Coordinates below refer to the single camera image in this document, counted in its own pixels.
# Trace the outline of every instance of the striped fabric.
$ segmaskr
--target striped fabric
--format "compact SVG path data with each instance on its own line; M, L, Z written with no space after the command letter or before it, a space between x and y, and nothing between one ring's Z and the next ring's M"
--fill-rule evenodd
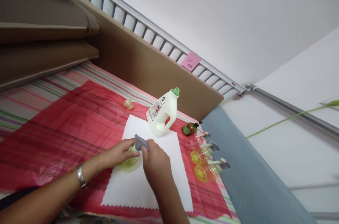
M36 80L26 86L2 93L0 95L0 139L3 140L42 110L65 94L82 86L88 80L92 80L124 98L130 98L134 102L147 107L151 106L156 100L135 86L94 66L91 62L86 62L60 73ZM185 122L197 122L181 112L178 112L178 118ZM216 220L198 216L190 218L191 223L239 223L237 214L220 177L217 178L217 183L231 215L226 214Z

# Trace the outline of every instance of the white paper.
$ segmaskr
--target white paper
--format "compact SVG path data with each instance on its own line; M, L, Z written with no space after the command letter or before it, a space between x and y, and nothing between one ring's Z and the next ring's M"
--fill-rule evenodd
M168 131L161 138L157 138L149 128L147 121L130 115L122 139L134 138L135 134L145 140L153 139L167 153L171 159L174 182L184 209L186 212L193 212L191 190L177 133ZM159 209L155 195L147 182L142 162L141 155L131 172L121 171L118 167L113 169L101 205Z

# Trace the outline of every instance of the bottle label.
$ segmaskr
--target bottle label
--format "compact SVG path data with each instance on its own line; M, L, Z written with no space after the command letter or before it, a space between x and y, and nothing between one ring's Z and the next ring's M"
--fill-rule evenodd
M160 113L161 108L165 104L165 97L162 97L158 101L156 101L148 110L147 116L149 116L150 121L154 121L156 116Z
M187 125L183 126L183 133L184 133L185 135L188 135L188 134L191 133L190 130L187 128Z

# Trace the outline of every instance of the silver bracelet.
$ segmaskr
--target silver bracelet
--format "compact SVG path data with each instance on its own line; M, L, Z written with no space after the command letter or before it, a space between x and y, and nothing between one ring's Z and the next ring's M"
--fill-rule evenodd
M80 163L77 167L77 174L81 188L87 189L88 188L87 183L84 181L84 176L82 175L82 163Z

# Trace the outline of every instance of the white wall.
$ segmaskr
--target white wall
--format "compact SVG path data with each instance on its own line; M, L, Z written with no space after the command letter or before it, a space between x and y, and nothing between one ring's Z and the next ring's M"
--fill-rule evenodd
M303 110L339 96L339 28L256 85ZM254 93L224 104L245 136L291 116ZM339 112L313 115L339 127ZM339 145L300 118L286 121L249 139L290 188L339 184Z
M339 0L125 0L240 84L339 26Z
M339 186L292 190L309 212L339 213Z

